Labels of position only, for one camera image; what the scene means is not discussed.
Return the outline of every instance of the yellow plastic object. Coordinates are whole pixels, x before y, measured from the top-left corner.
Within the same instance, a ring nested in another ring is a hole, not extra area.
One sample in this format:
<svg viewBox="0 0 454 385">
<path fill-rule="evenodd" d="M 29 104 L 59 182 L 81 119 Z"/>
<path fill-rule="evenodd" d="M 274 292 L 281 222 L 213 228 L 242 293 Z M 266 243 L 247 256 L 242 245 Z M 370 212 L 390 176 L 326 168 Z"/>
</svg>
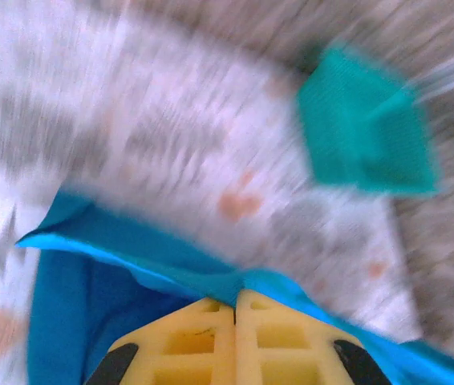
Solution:
<svg viewBox="0 0 454 385">
<path fill-rule="evenodd" d="M 126 363 L 107 369 L 117 379 L 97 380 L 98 369 L 89 383 L 354 385 L 333 348 L 337 340 L 361 346 L 339 329 L 245 290 L 235 317 L 232 308 L 206 298 L 127 334 L 108 352 L 135 349 Z"/>
<path fill-rule="evenodd" d="M 116 341 L 133 342 L 135 358 L 120 385 L 234 385 L 234 312 L 203 299 Z"/>
<path fill-rule="evenodd" d="M 236 320 L 237 385 L 353 385 L 332 345 L 355 337 L 250 290 Z"/>
</svg>

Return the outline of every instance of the blue fabric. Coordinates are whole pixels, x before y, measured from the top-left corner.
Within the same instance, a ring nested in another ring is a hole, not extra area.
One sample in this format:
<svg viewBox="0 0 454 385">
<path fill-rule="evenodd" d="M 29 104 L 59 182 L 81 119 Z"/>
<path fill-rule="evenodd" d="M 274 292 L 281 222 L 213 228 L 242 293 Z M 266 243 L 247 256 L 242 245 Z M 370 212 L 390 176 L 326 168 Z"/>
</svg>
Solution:
<svg viewBox="0 0 454 385">
<path fill-rule="evenodd" d="M 81 385 L 122 335 L 199 298 L 235 306 L 244 288 L 354 335 L 393 384 L 454 384 L 454 359 L 424 342 L 399 345 L 353 326 L 281 274 L 237 269 L 82 197 L 59 193 L 18 245 L 43 250 L 28 340 L 30 385 Z"/>
</svg>

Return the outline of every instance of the white patterned rug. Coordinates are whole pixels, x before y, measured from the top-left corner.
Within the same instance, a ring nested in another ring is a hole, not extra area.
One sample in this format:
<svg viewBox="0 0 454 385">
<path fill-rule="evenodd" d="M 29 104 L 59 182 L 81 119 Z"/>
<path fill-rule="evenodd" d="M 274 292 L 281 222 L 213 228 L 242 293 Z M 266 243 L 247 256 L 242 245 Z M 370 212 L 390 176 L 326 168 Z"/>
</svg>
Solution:
<svg viewBox="0 0 454 385">
<path fill-rule="evenodd" d="M 0 384 L 26 383 L 37 263 L 12 245 L 65 180 L 225 260 L 281 270 L 356 322 L 420 335 L 389 201 L 314 183 L 301 81 L 148 16 L 0 2 Z"/>
</svg>

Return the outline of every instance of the black plastic part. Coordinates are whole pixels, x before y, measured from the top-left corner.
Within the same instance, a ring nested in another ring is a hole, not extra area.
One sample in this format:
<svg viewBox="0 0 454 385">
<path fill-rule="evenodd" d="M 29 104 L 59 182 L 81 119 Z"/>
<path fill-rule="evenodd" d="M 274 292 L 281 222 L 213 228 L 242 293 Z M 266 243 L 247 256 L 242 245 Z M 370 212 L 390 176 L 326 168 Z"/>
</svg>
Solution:
<svg viewBox="0 0 454 385">
<path fill-rule="evenodd" d="M 84 385 L 120 385 L 137 351 L 135 343 L 126 343 L 110 351 Z"/>
<path fill-rule="evenodd" d="M 352 342 L 338 339 L 334 349 L 354 385 L 391 385 L 367 351 Z"/>
</svg>

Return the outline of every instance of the teal brush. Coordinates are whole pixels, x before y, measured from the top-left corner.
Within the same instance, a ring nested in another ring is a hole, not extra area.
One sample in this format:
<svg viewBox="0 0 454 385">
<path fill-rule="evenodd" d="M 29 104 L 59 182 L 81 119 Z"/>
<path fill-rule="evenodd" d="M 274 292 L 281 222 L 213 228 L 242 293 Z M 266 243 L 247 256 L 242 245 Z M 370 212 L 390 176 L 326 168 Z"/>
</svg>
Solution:
<svg viewBox="0 0 454 385">
<path fill-rule="evenodd" d="M 398 75 L 332 47 L 298 106 L 318 182 L 399 196 L 437 191 L 424 110 Z"/>
</svg>

